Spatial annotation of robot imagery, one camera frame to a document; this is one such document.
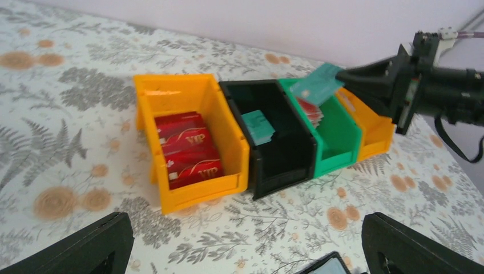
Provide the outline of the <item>teal card with chip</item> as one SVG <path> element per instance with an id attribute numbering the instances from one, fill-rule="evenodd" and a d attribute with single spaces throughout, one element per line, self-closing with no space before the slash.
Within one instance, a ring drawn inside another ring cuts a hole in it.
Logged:
<path id="1" fill-rule="evenodd" d="M 333 96 L 343 83 L 336 79 L 336 74 L 343 68 L 331 63 L 324 63 L 305 78 L 297 80 L 289 90 L 298 98 L 320 106 Z"/>

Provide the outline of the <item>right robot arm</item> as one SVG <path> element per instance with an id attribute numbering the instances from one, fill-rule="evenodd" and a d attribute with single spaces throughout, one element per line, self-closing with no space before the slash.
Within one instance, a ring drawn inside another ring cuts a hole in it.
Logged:
<path id="1" fill-rule="evenodd" d="M 482 32 L 459 32 L 451 27 L 418 31 L 398 53 L 366 66 L 339 71 L 335 79 L 376 114 L 388 117 L 405 135 L 415 114 L 432 116 L 437 134 L 469 163 L 483 158 L 483 140 L 468 158 L 451 140 L 442 121 L 483 126 L 483 73 L 475 69 L 439 67 L 441 54 L 458 39 L 483 38 Z"/>

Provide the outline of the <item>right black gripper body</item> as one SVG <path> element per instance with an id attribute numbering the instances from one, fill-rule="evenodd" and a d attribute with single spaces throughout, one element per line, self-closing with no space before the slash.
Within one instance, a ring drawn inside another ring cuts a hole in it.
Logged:
<path id="1" fill-rule="evenodd" d="M 434 67 L 440 37 L 437 33 L 417 32 L 413 41 L 402 44 L 397 56 L 398 66 L 394 84 L 396 133 L 406 135 L 423 94 L 423 84 Z"/>

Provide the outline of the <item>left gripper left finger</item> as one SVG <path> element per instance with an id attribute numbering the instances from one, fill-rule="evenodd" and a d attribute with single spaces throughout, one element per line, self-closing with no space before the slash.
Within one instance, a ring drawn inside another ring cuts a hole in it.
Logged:
<path id="1" fill-rule="evenodd" d="M 113 212 L 1 273 L 125 273 L 134 244 L 126 212 Z"/>

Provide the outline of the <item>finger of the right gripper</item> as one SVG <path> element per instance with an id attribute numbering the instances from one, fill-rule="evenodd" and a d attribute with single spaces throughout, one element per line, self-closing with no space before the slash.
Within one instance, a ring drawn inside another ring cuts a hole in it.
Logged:
<path id="1" fill-rule="evenodd" d="M 395 79 L 394 63 L 397 57 L 389 57 L 364 66 L 339 71 L 335 79 L 352 88 L 387 88 Z"/>
<path id="2" fill-rule="evenodd" d="M 394 117 L 392 100 L 394 91 L 388 86 L 378 85 L 350 85 L 349 91 L 371 108 L 377 115 L 388 118 Z"/>

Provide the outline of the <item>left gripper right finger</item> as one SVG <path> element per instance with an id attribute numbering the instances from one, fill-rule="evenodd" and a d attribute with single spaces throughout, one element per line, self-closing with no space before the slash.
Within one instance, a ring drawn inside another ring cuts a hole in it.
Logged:
<path id="1" fill-rule="evenodd" d="M 370 273 L 483 273 L 483 265 L 381 212 L 364 217 L 361 240 Z"/>

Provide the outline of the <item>black leather card holder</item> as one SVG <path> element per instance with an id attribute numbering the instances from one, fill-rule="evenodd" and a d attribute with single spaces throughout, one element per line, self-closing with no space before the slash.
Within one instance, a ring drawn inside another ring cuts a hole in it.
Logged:
<path id="1" fill-rule="evenodd" d="M 333 251 L 305 267 L 297 274 L 351 274 L 337 251 Z"/>

